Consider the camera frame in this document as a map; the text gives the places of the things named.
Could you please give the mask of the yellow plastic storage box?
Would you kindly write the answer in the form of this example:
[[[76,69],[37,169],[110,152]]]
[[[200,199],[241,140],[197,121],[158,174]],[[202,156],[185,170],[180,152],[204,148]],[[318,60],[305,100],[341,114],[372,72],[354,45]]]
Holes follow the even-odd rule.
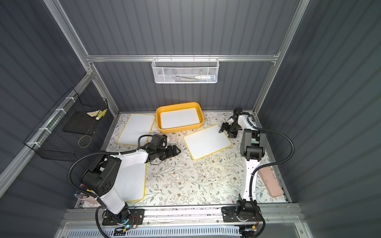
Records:
[[[204,123],[201,106],[196,102],[159,107],[156,119],[157,128],[163,134],[198,129]]]

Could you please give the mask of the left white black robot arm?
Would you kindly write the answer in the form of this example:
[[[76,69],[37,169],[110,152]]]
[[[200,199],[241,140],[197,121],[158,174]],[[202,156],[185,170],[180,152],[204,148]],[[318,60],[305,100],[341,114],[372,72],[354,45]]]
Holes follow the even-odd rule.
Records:
[[[123,152],[100,151],[85,155],[70,166],[67,182],[76,191],[95,198],[106,211],[116,216],[127,214],[128,205],[115,188],[116,181],[133,178],[132,173],[124,172],[123,169],[145,165],[155,159],[163,162],[178,156],[181,150],[176,145],[169,145],[167,138],[161,134],[144,134],[138,138],[136,149]],[[85,188],[81,188],[73,182],[72,172],[80,162],[90,157],[96,157],[96,160],[83,174],[81,183]]]

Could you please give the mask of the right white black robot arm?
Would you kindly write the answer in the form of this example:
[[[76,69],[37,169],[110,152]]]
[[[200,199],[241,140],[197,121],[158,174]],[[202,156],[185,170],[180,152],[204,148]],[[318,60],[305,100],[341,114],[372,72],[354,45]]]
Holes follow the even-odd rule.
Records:
[[[295,145],[285,134],[259,128],[255,125],[254,115],[244,112],[242,108],[235,108],[231,118],[222,124],[220,133],[227,132],[229,138],[236,138],[238,132],[242,131],[240,144],[240,155],[245,159],[245,181],[244,189],[239,194],[235,206],[225,206],[221,208],[224,222],[248,222],[257,221],[260,216],[260,208],[256,201],[257,172],[282,164],[291,159],[295,153]],[[274,133],[285,138],[291,146],[290,154],[279,162],[272,162],[261,165],[261,160],[266,153],[267,133]]]

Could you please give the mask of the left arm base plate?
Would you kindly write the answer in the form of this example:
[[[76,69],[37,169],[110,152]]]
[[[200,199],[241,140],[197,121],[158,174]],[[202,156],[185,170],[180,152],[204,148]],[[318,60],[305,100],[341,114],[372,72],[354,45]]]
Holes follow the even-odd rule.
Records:
[[[113,214],[106,210],[102,214],[103,226],[137,226],[142,225],[144,219],[144,209],[124,209],[119,214]]]

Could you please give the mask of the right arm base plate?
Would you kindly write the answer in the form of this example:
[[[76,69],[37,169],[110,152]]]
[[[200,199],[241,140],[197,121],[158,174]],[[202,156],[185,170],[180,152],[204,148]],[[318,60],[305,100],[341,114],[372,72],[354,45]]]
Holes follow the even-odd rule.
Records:
[[[258,214],[254,215],[252,212],[236,211],[234,206],[224,206],[221,208],[224,223],[234,222],[261,222],[261,218]]]

